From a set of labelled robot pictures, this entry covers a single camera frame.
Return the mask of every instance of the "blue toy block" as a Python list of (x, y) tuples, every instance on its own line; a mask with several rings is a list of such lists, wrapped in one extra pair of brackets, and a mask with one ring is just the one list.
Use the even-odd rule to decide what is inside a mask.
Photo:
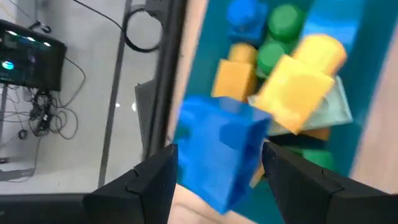
[(339, 40), (349, 54), (361, 25), (366, 0), (316, 0), (308, 12), (302, 37), (327, 34)]
[(221, 214), (251, 189), (272, 118), (228, 97), (184, 100), (179, 121), (190, 131), (178, 144), (181, 184)]
[(258, 0), (231, 1), (227, 11), (228, 33), (233, 42), (246, 42), (259, 47), (264, 41), (268, 6)]

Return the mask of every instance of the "gray floor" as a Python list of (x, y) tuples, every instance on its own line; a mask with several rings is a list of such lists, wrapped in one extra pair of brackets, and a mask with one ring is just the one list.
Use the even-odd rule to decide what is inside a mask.
[[(0, 0), (7, 7), (7, 0)], [(82, 2), (94, 7), (115, 21), (122, 21), (125, 0), (97, 0)], [(133, 1), (133, 4), (144, 2)], [(35, 16), (33, 0), (19, 0), (18, 5), (31, 17)], [(0, 182), (0, 194), (50, 192), (85, 192), (97, 188), (103, 152), (109, 99), (119, 42), (119, 29), (105, 18), (69, 1), (39, 1), (37, 17), (53, 29), (52, 36), (68, 46), (67, 57), (84, 69), (86, 83), (70, 108), (76, 111), (79, 123), (74, 139), (66, 141), (58, 135), (43, 137), (35, 175), (24, 183)], [(8, 16), (0, 12), (2, 19)], [(29, 19), (17, 11), (17, 22), (29, 24)], [(131, 39), (143, 47), (155, 44), (160, 36), (160, 24), (142, 14), (129, 25)], [(141, 161), (142, 144), (137, 112), (134, 110), (134, 87), (154, 76), (157, 52), (140, 54), (126, 48), (114, 116), (106, 181), (109, 182)], [(68, 101), (82, 80), (80, 71), (65, 62), (62, 77), (63, 101)], [(18, 111), (29, 111), (31, 105), (16, 104)], [(11, 101), (7, 110), (14, 110)], [(73, 132), (76, 123), (68, 119), (65, 135)], [(19, 123), (6, 123), (2, 142), (7, 142), (20, 130)], [(0, 150), (0, 156), (21, 156), (22, 161), (0, 165), (1, 170), (23, 169), (34, 163), (37, 138), (26, 141), (12, 139)]]

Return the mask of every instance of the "teal bin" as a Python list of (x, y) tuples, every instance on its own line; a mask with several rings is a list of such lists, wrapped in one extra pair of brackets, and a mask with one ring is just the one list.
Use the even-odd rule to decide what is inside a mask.
[[(227, 36), (229, 26), (226, 9), (229, 2), (230, 0), (209, 0), (185, 97), (211, 94), (218, 62), (221, 58), (227, 58), (232, 44)], [(266, 2), (270, 10), (279, 4), (293, 3), (304, 11), (313, 3), (310, 0)], [(345, 176), (349, 175), (361, 133), (366, 125), (377, 79), (395, 28), (398, 1), (364, 0), (363, 9), (356, 42), (350, 48), (344, 67), (338, 72), (344, 84), (353, 122), (332, 127), (327, 143), (327, 149), (335, 160), (335, 170)], [(175, 139), (186, 134), (187, 130), (178, 125)], [(265, 181), (234, 210), (258, 223), (283, 223)]]

